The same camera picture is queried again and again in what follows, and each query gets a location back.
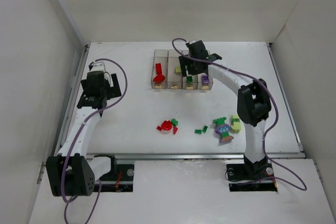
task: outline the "white floor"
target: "white floor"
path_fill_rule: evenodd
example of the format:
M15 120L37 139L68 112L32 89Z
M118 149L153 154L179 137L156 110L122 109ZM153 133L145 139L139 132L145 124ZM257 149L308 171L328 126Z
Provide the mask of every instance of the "white floor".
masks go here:
M271 153L299 151L294 130L281 94L280 86L264 42L206 42L207 49L223 57L222 64L263 78L273 94L280 113L279 123L266 139ZM179 48L185 49L183 43ZM212 120L236 114L237 97L219 81L213 89L154 90L151 88L152 62L155 49L172 49L170 42L109 42L92 43L87 65L99 58L117 61L126 71L129 89L123 101L104 112L98 123L88 153L164 153L164 154L236 154L245 151L245 130L233 134L231 143L219 146ZM107 71L116 72L121 89L121 71L106 63ZM88 68L83 73L86 78ZM178 132L163 134L156 127L164 120L176 118ZM271 111L267 126L275 118ZM206 134L194 134L195 129L209 126Z
M277 182L276 192L236 192L224 179L224 161L137 161L134 192L102 193L90 223L101 224L332 224L328 201L310 159L281 160L307 183L299 191ZM278 166L275 175L300 185ZM84 223L96 194L70 205L70 223ZM63 223L65 203L41 182L30 224Z

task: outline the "metal bolt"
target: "metal bolt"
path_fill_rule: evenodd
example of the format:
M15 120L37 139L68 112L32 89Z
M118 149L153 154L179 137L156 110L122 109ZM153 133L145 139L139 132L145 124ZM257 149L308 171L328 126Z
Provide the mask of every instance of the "metal bolt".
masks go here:
M268 175L272 175L273 174L273 169L271 167L267 167L266 172L267 172Z
M128 176L133 176L134 175L134 170L133 169L128 169L127 170L127 175Z
M227 173L228 173L228 175L230 175L230 176L234 175L233 168L229 168L229 169L227 170Z

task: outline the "red toy piece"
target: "red toy piece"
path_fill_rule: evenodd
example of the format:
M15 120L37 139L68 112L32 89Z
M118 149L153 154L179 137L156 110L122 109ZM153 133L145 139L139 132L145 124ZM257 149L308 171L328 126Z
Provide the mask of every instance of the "red toy piece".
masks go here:
M170 121L164 121L161 125L162 129L165 131L170 131L173 127L172 123Z
M156 63L155 68L156 68L156 74L162 74L161 63Z
M174 134L174 135L177 133L178 129L179 129L179 128L177 128L177 127L174 127L174 128L173 128L173 134Z
M166 77L160 73L157 76L155 76L153 81L155 82L155 84L161 84L164 81L164 79L166 79Z

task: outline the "purple object in bin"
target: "purple object in bin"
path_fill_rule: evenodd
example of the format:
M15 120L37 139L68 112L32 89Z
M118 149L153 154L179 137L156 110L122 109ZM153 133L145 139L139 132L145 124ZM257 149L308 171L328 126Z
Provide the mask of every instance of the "purple object in bin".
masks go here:
M209 76L206 76L205 74L202 75L202 85L204 85L204 86L209 85Z

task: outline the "white wall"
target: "white wall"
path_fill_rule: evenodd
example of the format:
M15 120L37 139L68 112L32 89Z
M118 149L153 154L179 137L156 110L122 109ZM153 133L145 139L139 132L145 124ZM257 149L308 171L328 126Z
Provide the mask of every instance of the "white wall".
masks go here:
M275 40L298 0L66 0L86 41Z
M49 0L0 0L0 222L26 223L75 48Z
M336 216L336 1L300 0L272 46L307 156Z

